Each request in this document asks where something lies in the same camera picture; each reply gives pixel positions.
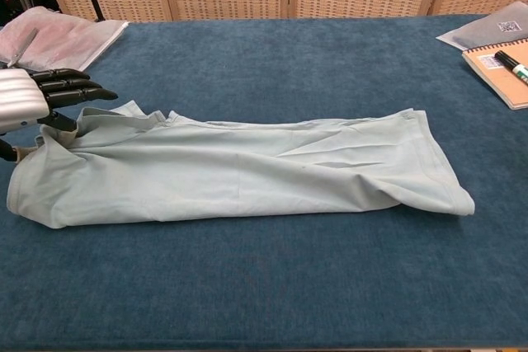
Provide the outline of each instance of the spiral notebook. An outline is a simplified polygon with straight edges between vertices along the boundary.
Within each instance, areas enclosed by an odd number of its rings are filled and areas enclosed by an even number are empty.
[[[519,63],[528,64],[528,38],[467,49],[462,56],[510,109],[528,107],[528,85],[495,59],[494,55],[499,50],[504,51]]]

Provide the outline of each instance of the blue felt surface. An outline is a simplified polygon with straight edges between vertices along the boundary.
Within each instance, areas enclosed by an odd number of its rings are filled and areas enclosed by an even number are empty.
[[[475,18],[131,25],[89,69],[120,93],[95,106],[254,123],[424,109],[476,213],[57,231],[2,206],[0,349],[527,345],[528,110],[435,40]]]

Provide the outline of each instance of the white plastic bag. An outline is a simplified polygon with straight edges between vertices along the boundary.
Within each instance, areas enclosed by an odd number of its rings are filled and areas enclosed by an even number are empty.
[[[0,60],[9,62],[31,30],[39,30],[18,64],[36,71],[84,70],[128,26],[127,21],[92,22],[33,7],[0,30]]]
[[[436,37],[465,50],[528,37],[528,5],[514,2],[479,20]]]

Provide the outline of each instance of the silver robotic arm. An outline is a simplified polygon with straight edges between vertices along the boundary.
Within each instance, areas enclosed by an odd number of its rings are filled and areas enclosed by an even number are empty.
[[[0,70],[0,135],[33,124],[47,124],[63,131],[74,131],[75,120],[55,109],[84,101],[111,101],[117,94],[92,82],[86,73],[56,69],[28,73],[24,69]],[[17,160],[17,151],[0,139],[0,158]]]

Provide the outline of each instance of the marker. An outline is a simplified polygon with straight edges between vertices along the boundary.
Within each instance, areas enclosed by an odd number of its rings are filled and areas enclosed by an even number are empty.
[[[495,53],[495,58],[500,61],[506,69],[511,70],[513,74],[528,84],[528,68],[525,65],[518,63],[504,51],[498,51]]]

